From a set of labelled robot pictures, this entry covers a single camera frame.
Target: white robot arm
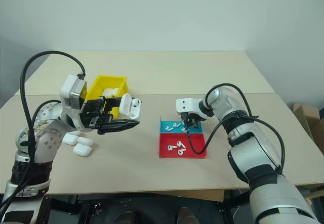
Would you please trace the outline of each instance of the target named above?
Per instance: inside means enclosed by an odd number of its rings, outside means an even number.
[[[176,110],[186,126],[213,115],[222,123],[232,147],[227,154],[229,163],[237,177],[250,186],[255,223],[319,223],[300,192],[282,175],[284,162],[254,123],[257,119],[248,116],[230,89],[217,87],[199,100],[178,99]]]
[[[29,61],[46,54],[72,57],[63,52],[49,51],[39,53]],[[130,98],[128,101],[122,100],[124,98],[106,99],[105,97],[86,101],[87,84],[83,78],[84,75],[80,74],[69,75],[61,87],[61,101],[46,101],[36,110],[30,121],[34,134],[30,134],[29,127],[18,133],[16,138],[18,151],[12,177],[7,181],[0,208],[1,223],[47,223],[50,197],[45,196],[45,193],[50,186],[53,160],[67,132],[75,130],[89,132],[96,129],[98,134],[102,135],[129,129],[139,124],[138,120],[114,120],[109,112],[119,106],[129,110],[134,105],[139,115],[140,100],[131,100],[131,96],[126,94],[123,97],[128,96]],[[21,88],[21,93],[24,93],[24,87]]]

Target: white background wall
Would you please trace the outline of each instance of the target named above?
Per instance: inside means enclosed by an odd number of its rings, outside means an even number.
[[[36,50],[247,50],[288,104],[324,106],[324,0],[0,0],[0,34]]]

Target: floor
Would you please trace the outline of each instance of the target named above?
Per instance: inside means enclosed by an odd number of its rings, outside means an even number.
[[[176,213],[181,207],[192,210],[200,223],[223,224],[223,216],[217,210],[217,202],[182,198],[175,196],[132,197],[120,198],[114,201],[108,209],[99,216],[90,219],[90,223],[112,223],[115,218],[127,210],[139,213],[141,224],[175,223]],[[51,211],[51,224],[77,223],[78,215]]]

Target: yellow plastic container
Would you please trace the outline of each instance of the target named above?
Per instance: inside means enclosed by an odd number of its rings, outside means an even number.
[[[116,88],[116,87],[118,87],[118,92],[115,97],[116,98],[121,97],[128,92],[126,80],[127,77],[122,77],[122,76],[99,75],[97,76],[96,80],[94,81],[91,88],[89,89],[86,99],[87,100],[98,99],[100,96],[102,96],[102,93],[106,88]],[[113,108],[110,113],[113,115],[114,118],[117,118],[119,115],[119,108]]]

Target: table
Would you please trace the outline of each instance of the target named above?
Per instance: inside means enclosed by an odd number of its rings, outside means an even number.
[[[177,98],[202,97],[212,85],[222,82],[237,84],[246,94],[252,112],[279,131],[286,145],[284,174],[292,183],[324,183],[324,172],[318,167],[324,165],[324,156],[244,52],[71,54],[88,69],[88,82],[97,74],[128,76],[130,93],[137,93],[135,96],[143,101],[141,123],[133,129],[104,136],[95,132],[87,134],[96,142],[87,158],[74,155],[71,146],[62,145],[53,163],[49,193],[247,188],[228,163],[230,146],[222,128],[215,134],[206,159],[158,158],[160,116],[163,120],[178,120],[175,112]],[[50,56],[26,84],[31,112],[45,100],[58,99],[60,85],[68,73],[75,74],[75,69],[78,72],[74,63],[64,57]],[[0,188],[3,191],[14,161],[16,134],[25,126],[18,96],[12,97],[0,110],[0,123],[5,149],[0,152]],[[202,123],[205,138],[216,123],[215,118]],[[265,131],[280,152],[275,136],[268,129]]]
[[[214,136],[206,159],[159,159],[159,118],[177,120],[175,100],[180,97],[199,98],[202,95],[141,95],[143,101],[141,123],[133,129],[109,133],[104,136],[95,131],[87,137],[94,140],[89,157],[79,157],[72,146],[62,145],[51,172],[52,194],[104,193],[125,191],[160,191],[194,189],[247,188],[240,181],[227,160],[230,149],[224,129]],[[294,118],[288,107],[276,94],[246,94],[254,112],[273,125],[286,145],[285,176],[296,185],[324,183],[324,157]],[[58,96],[27,96],[30,110]],[[20,98],[13,97],[1,109],[1,189],[10,177],[16,146],[14,140],[25,119]],[[213,117],[202,123],[205,138],[217,120]],[[278,152],[279,143],[265,129]]]
[[[137,95],[205,94],[223,82],[244,93],[274,93],[244,51],[68,53],[85,66],[88,88],[103,74],[127,76],[130,92]],[[71,59],[50,55],[27,81],[26,94],[58,95],[67,75],[79,72]]]

